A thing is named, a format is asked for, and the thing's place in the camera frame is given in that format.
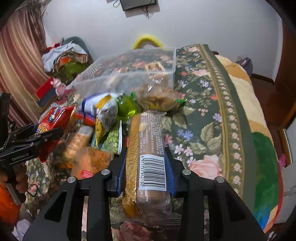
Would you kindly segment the red noodle snack bag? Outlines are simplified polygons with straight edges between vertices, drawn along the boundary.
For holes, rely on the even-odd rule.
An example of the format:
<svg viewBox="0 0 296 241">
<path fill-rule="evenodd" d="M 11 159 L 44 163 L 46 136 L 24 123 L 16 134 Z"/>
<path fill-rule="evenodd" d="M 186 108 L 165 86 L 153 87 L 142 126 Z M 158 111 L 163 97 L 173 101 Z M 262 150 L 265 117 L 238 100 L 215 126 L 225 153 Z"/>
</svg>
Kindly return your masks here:
<svg viewBox="0 0 296 241">
<path fill-rule="evenodd" d="M 69 123 L 73 109 L 74 105 L 51 108 L 51 110 L 38 125 L 35 136 L 41 135 L 42 133 L 51 131 L 55 128 L 62 128 L 64 131 Z M 47 143 L 41 147 L 38 156 L 41 163 L 47 161 L 49 154 L 56 147 L 61 137 L 62 136 L 53 141 L 47 141 Z"/>
</svg>

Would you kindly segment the orange round cracker pack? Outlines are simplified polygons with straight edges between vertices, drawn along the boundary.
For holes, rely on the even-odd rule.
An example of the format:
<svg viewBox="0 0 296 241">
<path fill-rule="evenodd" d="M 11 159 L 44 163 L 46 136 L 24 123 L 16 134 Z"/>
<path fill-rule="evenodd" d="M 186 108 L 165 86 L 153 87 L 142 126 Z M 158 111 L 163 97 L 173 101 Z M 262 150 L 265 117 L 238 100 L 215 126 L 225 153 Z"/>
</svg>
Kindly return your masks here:
<svg viewBox="0 0 296 241">
<path fill-rule="evenodd" d="M 81 126 L 77 132 L 72 135 L 64 150 L 66 159 L 74 159 L 78 150 L 86 147 L 93 136 L 93 127 Z"/>
</svg>

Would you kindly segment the gold brown biscuit pack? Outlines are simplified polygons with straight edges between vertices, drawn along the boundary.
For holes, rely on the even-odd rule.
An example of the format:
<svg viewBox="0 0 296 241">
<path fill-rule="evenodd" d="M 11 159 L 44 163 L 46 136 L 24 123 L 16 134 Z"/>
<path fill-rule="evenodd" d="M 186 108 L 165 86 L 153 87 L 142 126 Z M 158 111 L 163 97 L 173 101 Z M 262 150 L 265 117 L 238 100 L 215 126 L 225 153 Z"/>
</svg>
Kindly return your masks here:
<svg viewBox="0 0 296 241">
<path fill-rule="evenodd" d="M 130 121 L 121 203 L 130 220 L 173 228 L 180 225 L 181 215 L 171 205 L 174 178 L 164 146 L 164 115 L 148 110 Z"/>
</svg>

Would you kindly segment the red box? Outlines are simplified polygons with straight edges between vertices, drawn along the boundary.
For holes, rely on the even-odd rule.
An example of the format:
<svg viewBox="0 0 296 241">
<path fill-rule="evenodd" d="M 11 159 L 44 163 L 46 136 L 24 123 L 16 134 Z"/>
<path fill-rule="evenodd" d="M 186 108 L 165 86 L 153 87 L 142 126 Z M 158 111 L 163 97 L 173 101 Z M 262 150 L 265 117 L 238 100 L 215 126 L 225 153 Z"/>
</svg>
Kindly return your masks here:
<svg viewBox="0 0 296 241">
<path fill-rule="evenodd" d="M 50 77 L 43 85 L 41 85 L 36 92 L 34 93 L 34 97 L 36 100 L 41 100 L 45 94 L 47 94 L 52 88 L 52 81 L 54 80 L 53 77 Z"/>
</svg>

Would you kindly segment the orange snack clear bag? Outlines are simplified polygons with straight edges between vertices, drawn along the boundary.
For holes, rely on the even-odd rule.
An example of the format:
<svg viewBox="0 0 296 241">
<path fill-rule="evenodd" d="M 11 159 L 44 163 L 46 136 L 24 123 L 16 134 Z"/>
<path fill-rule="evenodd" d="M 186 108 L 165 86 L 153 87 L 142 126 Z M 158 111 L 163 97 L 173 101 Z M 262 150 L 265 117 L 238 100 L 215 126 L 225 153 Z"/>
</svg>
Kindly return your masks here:
<svg viewBox="0 0 296 241">
<path fill-rule="evenodd" d="M 103 151 L 92 147 L 84 147 L 75 155 L 71 176 L 86 179 L 106 169 L 113 159 L 113 152 Z"/>
</svg>

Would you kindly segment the pink plush toy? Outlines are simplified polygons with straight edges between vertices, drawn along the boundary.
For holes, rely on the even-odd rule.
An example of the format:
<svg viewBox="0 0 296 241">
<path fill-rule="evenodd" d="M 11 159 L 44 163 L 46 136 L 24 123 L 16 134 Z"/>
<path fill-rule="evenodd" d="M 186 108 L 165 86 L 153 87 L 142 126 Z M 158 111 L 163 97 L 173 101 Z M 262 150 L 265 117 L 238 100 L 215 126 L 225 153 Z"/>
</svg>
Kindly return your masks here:
<svg viewBox="0 0 296 241">
<path fill-rule="evenodd" d="M 64 96 L 66 91 L 66 85 L 62 83 L 60 79 L 53 78 L 50 84 L 55 88 L 55 92 L 58 97 Z"/>
</svg>

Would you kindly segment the blue white red snack bag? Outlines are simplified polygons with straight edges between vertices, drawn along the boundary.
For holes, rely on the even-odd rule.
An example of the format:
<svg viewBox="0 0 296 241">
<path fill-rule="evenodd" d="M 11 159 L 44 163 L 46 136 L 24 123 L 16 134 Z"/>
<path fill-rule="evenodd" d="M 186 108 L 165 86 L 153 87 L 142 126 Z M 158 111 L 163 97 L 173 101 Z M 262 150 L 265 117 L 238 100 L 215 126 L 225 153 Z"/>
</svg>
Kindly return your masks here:
<svg viewBox="0 0 296 241">
<path fill-rule="evenodd" d="M 95 94 L 83 99 L 81 104 L 77 106 L 75 117 L 79 120 L 83 120 L 84 124 L 87 126 L 95 126 L 96 119 L 96 104 L 108 93 Z"/>
</svg>

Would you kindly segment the striped brown curtain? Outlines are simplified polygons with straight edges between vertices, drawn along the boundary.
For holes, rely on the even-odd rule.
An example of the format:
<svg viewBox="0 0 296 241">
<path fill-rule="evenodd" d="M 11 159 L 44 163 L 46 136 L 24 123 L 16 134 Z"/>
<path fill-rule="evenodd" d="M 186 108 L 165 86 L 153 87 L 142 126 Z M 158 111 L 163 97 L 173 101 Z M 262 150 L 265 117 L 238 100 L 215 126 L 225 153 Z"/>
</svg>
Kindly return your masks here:
<svg viewBox="0 0 296 241">
<path fill-rule="evenodd" d="M 40 118 L 35 92 L 49 79 L 42 62 L 46 47 L 38 3 L 15 11 L 1 29 L 1 92 L 11 95 L 9 118 L 17 126 Z"/>
</svg>

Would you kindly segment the green floral bed cover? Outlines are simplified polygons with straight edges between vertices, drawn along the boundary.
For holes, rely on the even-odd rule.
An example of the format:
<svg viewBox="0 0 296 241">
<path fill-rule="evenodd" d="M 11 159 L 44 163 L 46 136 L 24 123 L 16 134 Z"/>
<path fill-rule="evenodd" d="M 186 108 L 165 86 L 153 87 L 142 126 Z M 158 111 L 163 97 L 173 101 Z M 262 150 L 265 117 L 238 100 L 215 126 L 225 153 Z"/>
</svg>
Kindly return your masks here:
<svg viewBox="0 0 296 241">
<path fill-rule="evenodd" d="M 251 211 L 255 204 L 256 149 L 243 102 L 226 65 L 208 45 L 177 49 L 175 90 L 185 100 L 179 110 L 162 117 L 165 146 L 173 157 L 201 177 L 222 175 Z M 27 211 L 35 218 L 49 198 L 70 175 L 58 145 L 41 164 L 27 164 L 29 192 Z"/>
</svg>

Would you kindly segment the green pea snack packet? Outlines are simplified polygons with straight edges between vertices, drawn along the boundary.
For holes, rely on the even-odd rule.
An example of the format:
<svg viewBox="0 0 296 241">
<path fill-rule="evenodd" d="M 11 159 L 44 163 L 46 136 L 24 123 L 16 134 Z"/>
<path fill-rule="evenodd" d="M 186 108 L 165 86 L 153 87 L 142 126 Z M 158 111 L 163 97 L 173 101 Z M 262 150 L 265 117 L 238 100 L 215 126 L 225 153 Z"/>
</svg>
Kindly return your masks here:
<svg viewBox="0 0 296 241">
<path fill-rule="evenodd" d="M 122 121 L 118 121 L 106 136 L 103 137 L 99 144 L 95 141 L 96 134 L 93 135 L 91 147 L 119 155 L 122 150 Z"/>
</svg>

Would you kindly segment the yellow white snack bag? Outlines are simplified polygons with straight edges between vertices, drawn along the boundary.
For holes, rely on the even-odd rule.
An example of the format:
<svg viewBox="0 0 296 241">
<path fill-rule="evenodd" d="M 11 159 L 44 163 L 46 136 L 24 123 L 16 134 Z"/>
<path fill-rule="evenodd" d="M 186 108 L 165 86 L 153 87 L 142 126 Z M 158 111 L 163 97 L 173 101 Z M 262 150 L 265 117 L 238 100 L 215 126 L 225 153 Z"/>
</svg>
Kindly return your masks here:
<svg viewBox="0 0 296 241">
<path fill-rule="evenodd" d="M 116 123 L 118 114 L 117 101 L 121 96 L 121 93 L 116 92 L 107 92 L 95 96 L 95 142 L 97 145 Z"/>
</svg>

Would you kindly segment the pile of clothes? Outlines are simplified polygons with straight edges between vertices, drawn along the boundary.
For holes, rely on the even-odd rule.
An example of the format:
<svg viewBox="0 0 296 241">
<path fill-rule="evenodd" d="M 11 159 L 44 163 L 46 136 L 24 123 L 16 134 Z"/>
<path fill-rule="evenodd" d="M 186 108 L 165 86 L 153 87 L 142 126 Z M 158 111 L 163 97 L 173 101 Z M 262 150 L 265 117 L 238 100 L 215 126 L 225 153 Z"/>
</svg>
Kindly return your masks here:
<svg viewBox="0 0 296 241">
<path fill-rule="evenodd" d="M 46 73 L 68 85 L 93 63 L 93 58 L 84 41 L 74 36 L 48 48 L 42 62 Z"/>
</svg>

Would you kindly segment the clear plastic storage box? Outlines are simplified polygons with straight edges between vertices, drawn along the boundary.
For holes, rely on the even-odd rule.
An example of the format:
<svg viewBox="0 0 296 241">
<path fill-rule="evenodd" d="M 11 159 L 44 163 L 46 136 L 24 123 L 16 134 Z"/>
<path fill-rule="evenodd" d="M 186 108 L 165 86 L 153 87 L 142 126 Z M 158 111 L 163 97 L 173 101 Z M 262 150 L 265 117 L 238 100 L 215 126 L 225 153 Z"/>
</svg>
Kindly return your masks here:
<svg viewBox="0 0 296 241">
<path fill-rule="evenodd" d="M 164 66 L 164 72 L 145 71 L 145 64 L 156 61 Z M 175 48 L 130 50 L 100 57 L 80 73 L 68 88 L 73 87 L 83 98 L 108 91 L 130 94 L 153 74 L 166 74 L 169 85 L 174 87 L 175 70 Z"/>
</svg>

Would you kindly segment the brown wooden wardrobe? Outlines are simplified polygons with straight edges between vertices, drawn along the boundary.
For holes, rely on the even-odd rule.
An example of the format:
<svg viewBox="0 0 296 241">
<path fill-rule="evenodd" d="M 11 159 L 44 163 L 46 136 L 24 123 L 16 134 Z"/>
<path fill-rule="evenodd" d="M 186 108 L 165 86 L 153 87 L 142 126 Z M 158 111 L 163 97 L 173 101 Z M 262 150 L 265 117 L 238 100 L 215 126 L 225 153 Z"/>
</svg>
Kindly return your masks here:
<svg viewBox="0 0 296 241">
<path fill-rule="evenodd" d="M 251 81 L 281 164 L 292 163 L 285 130 L 295 117 L 295 33 L 283 22 L 280 65 L 275 80 L 253 74 Z"/>
</svg>

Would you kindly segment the clear bag brown pastry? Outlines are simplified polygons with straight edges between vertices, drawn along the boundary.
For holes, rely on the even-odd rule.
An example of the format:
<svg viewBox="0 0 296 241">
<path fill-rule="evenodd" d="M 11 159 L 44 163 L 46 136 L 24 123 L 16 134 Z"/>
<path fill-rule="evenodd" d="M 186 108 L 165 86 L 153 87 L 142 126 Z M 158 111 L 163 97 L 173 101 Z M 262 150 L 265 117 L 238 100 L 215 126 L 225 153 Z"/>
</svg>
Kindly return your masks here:
<svg viewBox="0 0 296 241">
<path fill-rule="evenodd" d="M 166 74 L 149 75 L 134 91 L 134 96 L 143 110 L 167 112 L 178 110 L 185 100 L 169 85 Z"/>
</svg>

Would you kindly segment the dark backpack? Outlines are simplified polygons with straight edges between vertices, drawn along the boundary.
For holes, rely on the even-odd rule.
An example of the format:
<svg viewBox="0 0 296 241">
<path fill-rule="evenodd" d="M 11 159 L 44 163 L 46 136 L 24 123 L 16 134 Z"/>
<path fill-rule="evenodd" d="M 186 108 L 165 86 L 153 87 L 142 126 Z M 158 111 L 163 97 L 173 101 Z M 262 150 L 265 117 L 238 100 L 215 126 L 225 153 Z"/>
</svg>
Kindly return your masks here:
<svg viewBox="0 0 296 241">
<path fill-rule="evenodd" d="M 248 76 L 252 75 L 253 72 L 253 64 L 250 58 L 246 57 L 243 59 L 240 59 L 236 61 L 237 64 L 239 64 L 248 74 Z"/>
</svg>

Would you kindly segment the small brown cookie pack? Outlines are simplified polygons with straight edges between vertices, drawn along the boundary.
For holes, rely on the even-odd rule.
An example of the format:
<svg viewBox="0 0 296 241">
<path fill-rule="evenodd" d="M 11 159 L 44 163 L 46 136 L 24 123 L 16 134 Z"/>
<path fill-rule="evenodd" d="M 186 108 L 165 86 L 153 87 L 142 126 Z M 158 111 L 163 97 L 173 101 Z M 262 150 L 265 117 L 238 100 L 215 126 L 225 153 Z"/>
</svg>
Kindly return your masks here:
<svg viewBox="0 0 296 241">
<path fill-rule="evenodd" d="M 164 66 L 159 62 L 151 62 L 144 65 L 144 69 L 147 72 L 164 72 Z"/>
</svg>

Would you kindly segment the yellow curved foam tube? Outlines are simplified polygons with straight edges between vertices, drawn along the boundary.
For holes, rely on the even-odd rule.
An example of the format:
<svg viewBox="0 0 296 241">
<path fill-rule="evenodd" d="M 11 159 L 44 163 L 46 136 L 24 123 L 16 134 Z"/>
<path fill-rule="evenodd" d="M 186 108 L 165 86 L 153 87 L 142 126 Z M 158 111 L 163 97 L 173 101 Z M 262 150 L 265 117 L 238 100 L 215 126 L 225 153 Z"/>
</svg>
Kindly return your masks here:
<svg viewBox="0 0 296 241">
<path fill-rule="evenodd" d="M 141 49 L 147 44 L 152 45 L 156 48 L 164 46 L 163 43 L 159 39 L 157 39 L 156 37 L 154 37 L 152 35 L 145 34 L 145 35 L 139 36 L 136 39 L 136 41 L 133 44 L 132 49 L 133 50 Z"/>
</svg>

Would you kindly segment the small black wall screen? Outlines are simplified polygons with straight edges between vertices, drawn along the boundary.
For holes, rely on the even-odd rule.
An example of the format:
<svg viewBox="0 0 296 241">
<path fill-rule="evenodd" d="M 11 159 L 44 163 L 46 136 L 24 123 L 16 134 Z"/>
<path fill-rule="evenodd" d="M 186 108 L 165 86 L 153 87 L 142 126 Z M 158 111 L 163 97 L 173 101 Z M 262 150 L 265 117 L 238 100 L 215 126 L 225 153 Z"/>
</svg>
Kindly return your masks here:
<svg viewBox="0 0 296 241">
<path fill-rule="evenodd" d="M 120 4 L 124 11 L 150 6 L 151 4 L 153 5 L 156 3 L 156 0 L 120 0 Z"/>
</svg>

